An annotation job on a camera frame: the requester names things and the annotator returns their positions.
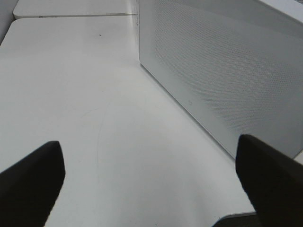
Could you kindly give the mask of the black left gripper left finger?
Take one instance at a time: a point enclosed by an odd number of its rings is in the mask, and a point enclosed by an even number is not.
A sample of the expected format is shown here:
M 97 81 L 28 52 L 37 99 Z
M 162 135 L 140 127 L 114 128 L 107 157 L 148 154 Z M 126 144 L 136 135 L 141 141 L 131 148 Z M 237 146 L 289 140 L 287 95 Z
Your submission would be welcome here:
M 43 227 L 60 194 L 65 165 L 58 141 L 49 141 L 0 174 L 0 225 Z

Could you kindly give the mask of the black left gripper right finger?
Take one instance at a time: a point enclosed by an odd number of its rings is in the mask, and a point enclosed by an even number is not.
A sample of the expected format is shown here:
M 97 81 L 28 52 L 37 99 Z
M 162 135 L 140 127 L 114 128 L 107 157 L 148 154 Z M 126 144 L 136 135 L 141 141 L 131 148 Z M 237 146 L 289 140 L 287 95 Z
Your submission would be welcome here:
M 263 141 L 239 137 L 235 169 L 264 227 L 303 225 L 303 166 Z

